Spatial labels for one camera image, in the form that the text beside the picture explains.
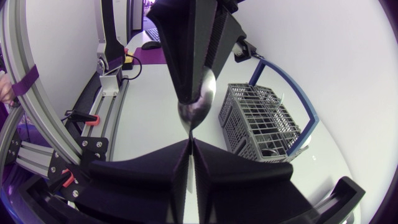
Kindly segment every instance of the white surface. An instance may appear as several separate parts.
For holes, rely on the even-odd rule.
[[[113,17],[116,38],[123,46],[127,45],[127,0],[113,0]]]
[[[93,1],[26,1],[32,55],[49,100],[61,118],[96,70]]]
[[[234,16],[311,99],[366,191],[368,223],[398,163],[398,47],[379,1],[250,0]]]
[[[141,33],[136,35],[127,47],[133,52],[136,47],[149,40],[146,34]],[[227,83],[248,82],[257,63],[257,59],[251,59],[238,64],[234,62],[232,55],[229,56],[217,80],[213,106],[203,123],[194,130],[195,138],[226,149],[218,113]],[[123,75],[133,77],[138,69],[139,66],[135,66],[131,71],[123,71]],[[281,83],[281,79],[272,73],[263,73],[258,84],[271,87],[277,94],[285,93],[284,105],[299,125],[305,124],[308,117],[305,111],[300,109],[301,103],[298,98],[291,97],[293,90],[288,84]],[[142,74],[136,80],[130,81],[126,93],[116,137],[117,150],[114,152],[114,160],[122,161],[142,156],[187,137],[178,117],[177,96],[167,66],[143,65]],[[292,164],[292,182],[313,205],[318,203],[342,176],[351,177],[340,150],[322,122],[312,133],[310,148],[299,155]],[[187,193],[185,208],[184,222],[198,222],[196,190],[192,194]],[[358,208],[355,210],[355,217],[356,223],[359,223]]]
[[[142,29],[142,0],[133,0],[132,29]]]

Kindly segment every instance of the gray plastic basket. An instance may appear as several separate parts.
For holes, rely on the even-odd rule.
[[[255,85],[265,65],[286,79],[302,101],[310,117],[303,136],[276,94]],[[270,62],[260,61],[250,84],[228,85],[218,116],[227,150],[259,162],[290,162],[308,149],[301,146],[318,123],[315,110],[301,88]]]

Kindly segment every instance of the bolt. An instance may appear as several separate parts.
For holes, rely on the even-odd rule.
[[[74,197],[77,197],[77,196],[79,196],[79,191],[77,191],[77,190],[74,190],[74,191],[72,192],[72,195],[73,195]]]

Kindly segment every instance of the person's hand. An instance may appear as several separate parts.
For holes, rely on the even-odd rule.
[[[10,104],[15,98],[8,74],[0,74],[0,101]]]

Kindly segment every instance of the desk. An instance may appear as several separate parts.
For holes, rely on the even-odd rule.
[[[133,37],[127,48],[133,52],[147,41],[150,38],[142,32]],[[235,63],[233,54],[229,56],[217,79],[217,92],[212,108],[202,124],[194,130],[195,138],[226,150],[218,113],[227,84],[248,82],[257,63],[258,59],[255,58]],[[123,71],[123,75],[133,77],[138,69],[139,66],[135,66],[133,70]],[[279,96],[281,92],[286,95],[292,92],[287,84],[283,85],[272,75],[263,74],[257,84],[272,88]],[[289,109],[301,108],[300,104],[294,98],[284,101],[292,117],[303,128],[302,124],[306,122],[303,116],[306,115],[305,111]],[[116,137],[114,161],[133,159],[186,138],[188,136],[178,117],[177,96],[167,65],[143,65],[140,77],[130,81],[126,93]],[[312,133],[310,148],[294,159],[292,165],[294,173],[291,181],[312,205],[317,204],[332,190],[339,178],[351,178],[340,150],[322,121]],[[196,192],[187,192],[184,222],[198,223],[197,214]],[[354,210],[354,216],[355,223],[360,223],[359,205]]]

